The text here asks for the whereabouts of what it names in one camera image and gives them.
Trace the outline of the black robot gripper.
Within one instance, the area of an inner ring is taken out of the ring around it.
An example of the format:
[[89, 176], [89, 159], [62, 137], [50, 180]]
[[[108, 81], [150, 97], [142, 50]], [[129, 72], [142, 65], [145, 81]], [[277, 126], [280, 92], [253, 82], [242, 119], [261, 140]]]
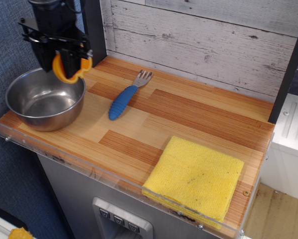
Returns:
[[[34, 18], [21, 18], [18, 24], [23, 29], [23, 39], [31, 42], [41, 68], [51, 71], [55, 57], [58, 79], [83, 78], [93, 63], [88, 36], [76, 27], [76, 15], [81, 14], [83, 8], [76, 10], [73, 0], [30, 0], [29, 4]], [[70, 52], [56, 54], [61, 48], [87, 54], [87, 58]]]

